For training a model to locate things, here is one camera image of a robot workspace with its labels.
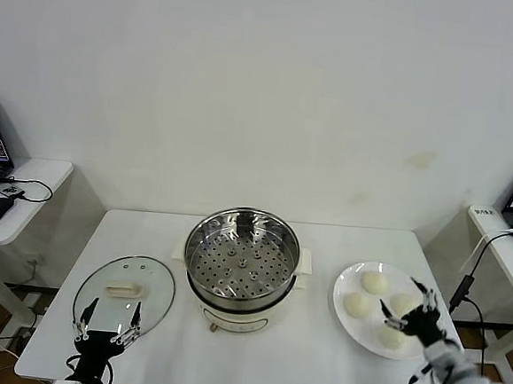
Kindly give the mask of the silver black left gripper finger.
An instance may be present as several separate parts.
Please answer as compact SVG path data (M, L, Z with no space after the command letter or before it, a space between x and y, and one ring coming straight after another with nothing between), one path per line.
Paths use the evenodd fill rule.
M94 311L96 310L99 297L96 297L93 301L83 306L81 302L77 300L73 304L73 320L72 326L74 329L74 340L87 340L89 332L89 322L92 319Z
M113 343L127 348L141 334L141 307L141 302L136 304L136 309L133 312L133 316L131 318L128 328L126 328L124 331L120 333L117 333L117 335L112 338Z

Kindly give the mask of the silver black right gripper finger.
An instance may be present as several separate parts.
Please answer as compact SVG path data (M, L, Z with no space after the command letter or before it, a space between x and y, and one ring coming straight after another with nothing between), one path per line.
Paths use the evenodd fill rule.
M421 281L414 278L411 279L417 289L422 293L422 304L415 310L411 311L411 315L421 319L423 322L438 323L440 314L438 306L438 296L432 288L425 286Z
M387 305L385 304L384 301L380 300L379 302L380 302L380 305L381 305L381 311L382 311L383 315L385 316L384 323L388 327L390 327L392 329L395 329L398 332L405 333L406 332L406 328L407 328L407 324L408 324L407 320L394 316L391 313L391 311L388 309L388 307L387 307Z

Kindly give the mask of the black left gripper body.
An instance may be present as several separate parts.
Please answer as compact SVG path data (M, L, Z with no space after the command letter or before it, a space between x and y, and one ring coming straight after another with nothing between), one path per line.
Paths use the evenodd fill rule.
M79 382L102 383L105 370L108 371L108 384L113 383L114 372L110 360L120 356L124 347L112 342L117 333L105 331L88 332L88 339L74 341L78 351L74 359L77 365L72 369L70 379Z

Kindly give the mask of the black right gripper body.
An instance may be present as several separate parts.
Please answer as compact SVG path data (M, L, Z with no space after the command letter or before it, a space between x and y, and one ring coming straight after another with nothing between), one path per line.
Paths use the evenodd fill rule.
M416 308L405 314L402 332L408 336L415 336L423 348L427 348L444 340L444 332L438 327L440 314L438 310Z

